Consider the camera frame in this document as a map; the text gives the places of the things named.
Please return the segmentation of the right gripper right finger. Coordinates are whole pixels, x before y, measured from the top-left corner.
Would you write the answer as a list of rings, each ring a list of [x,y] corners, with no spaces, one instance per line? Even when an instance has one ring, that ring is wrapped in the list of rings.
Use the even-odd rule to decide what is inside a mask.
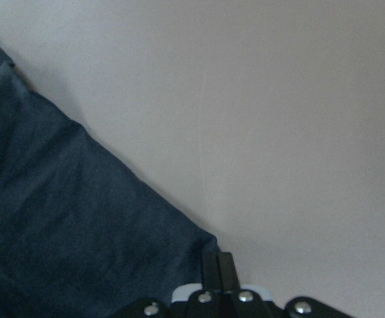
[[[239,277],[230,252],[221,252],[218,255],[219,275],[223,293],[233,293],[241,289]]]

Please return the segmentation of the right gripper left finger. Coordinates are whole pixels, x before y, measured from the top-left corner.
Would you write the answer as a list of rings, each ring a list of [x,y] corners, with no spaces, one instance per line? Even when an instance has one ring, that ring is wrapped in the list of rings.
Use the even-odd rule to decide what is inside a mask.
[[[202,265],[202,287],[206,291],[215,293],[222,292],[221,277],[219,273],[219,262],[217,253],[203,253]]]

